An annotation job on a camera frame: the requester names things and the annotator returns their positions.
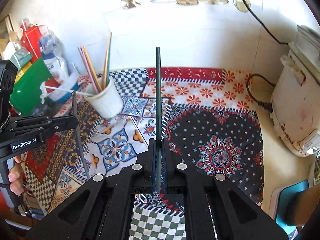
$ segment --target blue checkered pattern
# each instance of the blue checkered pattern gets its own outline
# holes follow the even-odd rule
[[[125,69],[111,72],[110,76],[122,98],[137,98],[146,85],[148,72],[143,68]]]

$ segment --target green and white checkered pattern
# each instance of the green and white checkered pattern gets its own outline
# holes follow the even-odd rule
[[[185,240],[184,217],[155,213],[134,206],[129,240]]]

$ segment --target white stick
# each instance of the white stick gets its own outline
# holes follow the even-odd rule
[[[61,91],[65,91],[65,92],[69,92],[69,93],[72,93],[74,90],[70,90],[70,89],[64,89],[64,88],[55,88],[55,87],[49,87],[49,86],[44,86],[45,88],[49,88],[49,89],[53,89],[53,90],[61,90]],[[77,94],[79,95],[83,95],[83,96],[86,96],[86,97],[92,97],[94,95],[92,94],[88,94],[88,93],[84,93],[84,92],[80,92],[80,91],[76,91]]]

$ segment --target fingernail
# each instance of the fingernail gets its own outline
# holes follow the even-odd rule
[[[9,174],[8,178],[10,182],[13,182],[15,180],[15,176],[13,174]]]

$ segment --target human hand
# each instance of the human hand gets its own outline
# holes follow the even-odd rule
[[[10,190],[16,195],[20,195],[23,192],[23,180],[22,180],[22,167],[21,167],[21,155],[14,157],[15,164],[10,170],[8,178],[11,182]]]

